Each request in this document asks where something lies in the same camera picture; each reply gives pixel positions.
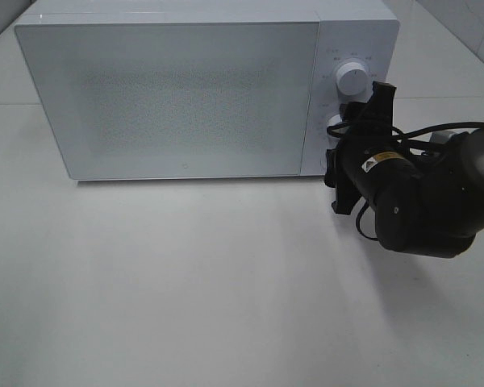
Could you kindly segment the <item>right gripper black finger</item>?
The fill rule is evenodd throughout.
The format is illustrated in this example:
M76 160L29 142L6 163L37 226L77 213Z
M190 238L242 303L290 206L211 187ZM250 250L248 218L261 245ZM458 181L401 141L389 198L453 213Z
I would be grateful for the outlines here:
M347 177L325 177L327 187L335 190L332 209L336 214L350 215L354 206L362 198L357 187Z
M390 83L374 81L367 102L351 101L340 105L340 117L345 122L371 120L393 123L393 105L396 87Z

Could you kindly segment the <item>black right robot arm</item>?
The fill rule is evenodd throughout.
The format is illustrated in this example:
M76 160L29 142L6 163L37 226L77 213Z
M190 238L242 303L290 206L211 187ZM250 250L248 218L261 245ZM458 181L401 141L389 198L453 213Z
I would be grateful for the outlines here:
M341 120L328 125L332 209L373 211L374 240L387 250L453 258L484 229L484 122L406 133L393 124L394 95L374 82L368 101L342 104Z

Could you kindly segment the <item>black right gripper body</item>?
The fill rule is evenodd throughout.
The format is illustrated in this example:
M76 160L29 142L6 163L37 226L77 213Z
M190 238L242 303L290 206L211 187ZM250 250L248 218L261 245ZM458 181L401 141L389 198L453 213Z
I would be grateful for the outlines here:
M388 118L344 121L339 143L327 151L325 183L334 189L336 202L396 202L398 200L397 131Z

